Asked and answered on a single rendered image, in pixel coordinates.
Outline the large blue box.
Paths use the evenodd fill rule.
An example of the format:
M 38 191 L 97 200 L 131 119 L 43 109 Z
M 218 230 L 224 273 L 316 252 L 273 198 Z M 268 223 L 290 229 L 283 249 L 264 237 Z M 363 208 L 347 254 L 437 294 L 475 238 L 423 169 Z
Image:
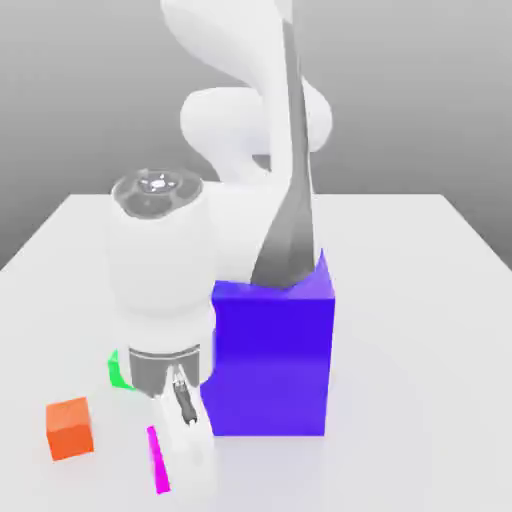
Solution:
M 201 396 L 217 437 L 322 436 L 335 291 L 326 259 L 286 290 L 219 281 L 214 370 Z

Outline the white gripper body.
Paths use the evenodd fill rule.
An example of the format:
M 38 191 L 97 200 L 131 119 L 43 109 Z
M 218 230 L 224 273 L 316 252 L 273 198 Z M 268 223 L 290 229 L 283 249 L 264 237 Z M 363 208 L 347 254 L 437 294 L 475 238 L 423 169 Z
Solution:
M 187 425 L 175 397 L 154 400 L 155 428 L 172 491 L 177 498 L 214 498 L 217 464 L 210 419 L 198 393 L 191 394 L 197 420 Z

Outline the small orange cube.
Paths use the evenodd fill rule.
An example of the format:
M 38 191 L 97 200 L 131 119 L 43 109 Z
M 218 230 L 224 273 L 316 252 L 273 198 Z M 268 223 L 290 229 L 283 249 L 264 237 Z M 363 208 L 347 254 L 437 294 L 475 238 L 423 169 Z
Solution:
M 53 461 L 92 453 L 94 441 L 87 398 L 47 405 L 46 437 Z

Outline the small magenta cube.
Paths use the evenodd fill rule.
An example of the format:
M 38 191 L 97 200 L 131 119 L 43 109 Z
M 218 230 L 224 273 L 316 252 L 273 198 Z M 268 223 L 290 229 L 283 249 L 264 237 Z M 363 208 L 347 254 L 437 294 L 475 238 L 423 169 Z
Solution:
M 156 493 L 158 495 L 164 494 L 169 492 L 171 487 L 155 426 L 148 426 L 146 433 L 148 438 Z

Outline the small green cube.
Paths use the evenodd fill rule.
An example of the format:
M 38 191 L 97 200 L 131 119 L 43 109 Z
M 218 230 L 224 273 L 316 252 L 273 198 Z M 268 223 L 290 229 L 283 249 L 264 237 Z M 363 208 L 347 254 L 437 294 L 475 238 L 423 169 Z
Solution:
M 115 349 L 108 357 L 107 367 L 110 383 L 114 388 L 135 390 L 127 348 Z

